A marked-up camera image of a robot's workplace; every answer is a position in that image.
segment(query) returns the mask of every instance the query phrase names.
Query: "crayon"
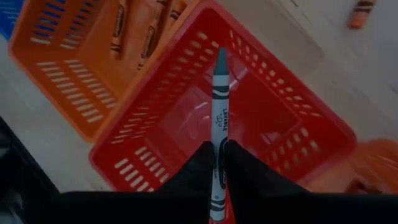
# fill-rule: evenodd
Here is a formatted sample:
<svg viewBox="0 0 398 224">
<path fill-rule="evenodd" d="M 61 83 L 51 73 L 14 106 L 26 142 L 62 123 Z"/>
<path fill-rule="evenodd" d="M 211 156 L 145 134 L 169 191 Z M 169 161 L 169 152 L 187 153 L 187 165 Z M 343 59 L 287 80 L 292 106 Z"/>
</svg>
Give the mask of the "crayon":
<svg viewBox="0 0 398 224">
<path fill-rule="evenodd" d="M 377 0 L 360 0 L 351 16 L 349 21 L 349 28 L 360 29 L 362 28 L 369 19 L 370 12 L 374 9 L 374 5 Z"/>
<path fill-rule="evenodd" d="M 228 142 L 229 70 L 226 51 L 220 48 L 213 76 L 211 101 L 211 142 L 215 153 L 213 183 L 211 186 L 210 218 L 224 220 L 226 175 L 224 170 L 224 148 Z"/>
<path fill-rule="evenodd" d="M 169 16 L 167 17 L 166 24 L 164 25 L 162 36 L 159 42 L 165 38 L 169 30 L 174 25 L 175 21 L 181 16 L 181 13 L 186 7 L 187 5 L 183 0 L 180 0 L 178 3 L 174 4 L 173 8 L 170 10 Z"/>
<path fill-rule="evenodd" d="M 121 36 L 126 21 L 126 7 L 127 0 L 119 0 L 118 14 L 116 16 L 116 23 L 114 25 L 112 43 L 111 43 L 111 55 L 114 58 L 119 57 L 121 49 Z"/>
<path fill-rule="evenodd" d="M 138 63 L 138 70 L 141 70 L 151 55 L 155 41 L 156 41 L 156 34 L 159 29 L 159 22 L 160 22 L 160 17 L 162 15 L 163 10 L 167 7 L 168 0 L 156 0 L 156 8 L 155 8 L 155 16 L 152 20 L 152 22 L 149 25 L 147 35 L 145 37 L 145 42 L 144 42 L 144 49 L 142 50 L 139 63 Z"/>
</svg>

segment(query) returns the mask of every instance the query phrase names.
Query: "orange basket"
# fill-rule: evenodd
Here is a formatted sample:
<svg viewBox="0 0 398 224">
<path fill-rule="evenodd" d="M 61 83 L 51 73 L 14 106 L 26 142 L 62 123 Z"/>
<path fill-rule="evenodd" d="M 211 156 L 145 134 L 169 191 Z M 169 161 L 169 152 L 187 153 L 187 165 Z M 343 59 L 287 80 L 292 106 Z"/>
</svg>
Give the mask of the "orange basket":
<svg viewBox="0 0 398 224">
<path fill-rule="evenodd" d="M 121 59 L 110 54 L 119 1 L 26 0 L 10 42 L 18 66 L 86 141 L 137 71 L 155 1 L 129 1 Z"/>
<path fill-rule="evenodd" d="M 354 149 L 352 130 L 217 3 L 201 2 L 173 29 L 91 152 L 92 165 L 116 190 L 158 189 L 210 140 L 220 47 L 231 72 L 229 138 L 300 182 Z"/>
</svg>

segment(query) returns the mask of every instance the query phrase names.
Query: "white floor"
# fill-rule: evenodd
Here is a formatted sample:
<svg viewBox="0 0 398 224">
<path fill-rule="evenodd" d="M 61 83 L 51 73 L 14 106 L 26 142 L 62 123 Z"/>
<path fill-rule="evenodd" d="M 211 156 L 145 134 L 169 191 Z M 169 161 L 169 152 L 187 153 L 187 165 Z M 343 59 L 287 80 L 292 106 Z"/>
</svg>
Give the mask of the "white floor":
<svg viewBox="0 0 398 224">
<path fill-rule="evenodd" d="M 398 78 L 391 57 L 398 39 L 382 29 L 384 21 L 378 26 L 375 19 L 357 33 L 346 30 L 343 18 L 353 5 L 347 0 L 319 1 L 323 5 L 296 0 L 299 7 L 285 0 L 218 1 L 341 116 L 358 139 L 398 139 Z M 388 19 L 382 9 L 395 9 L 388 4 L 397 5 L 394 0 L 381 1 L 374 18 Z M 396 29 L 394 20 L 389 22 Z M 380 50 L 381 56 L 373 55 Z M 4 39 L 0 68 L 0 116 L 59 190 L 109 190 L 88 162 L 91 145 L 10 61 Z"/>
</svg>

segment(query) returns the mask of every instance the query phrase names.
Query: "crayon tip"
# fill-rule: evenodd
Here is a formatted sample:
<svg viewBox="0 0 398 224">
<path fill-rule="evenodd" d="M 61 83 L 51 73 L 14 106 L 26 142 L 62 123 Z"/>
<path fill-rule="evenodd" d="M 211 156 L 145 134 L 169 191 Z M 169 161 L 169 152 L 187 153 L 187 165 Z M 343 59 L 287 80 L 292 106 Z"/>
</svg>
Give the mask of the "crayon tip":
<svg viewBox="0 0 398 224">
<path fill-rule="evenodd" d="M 216 68 L 214 69 L 214 75 L 228 75 L 228 74 L 229 70 L 226 63 L 226 51 L 225 48 L 222 47 L 218 52 L 218 59 L 217 59 Z"/>
</svg>

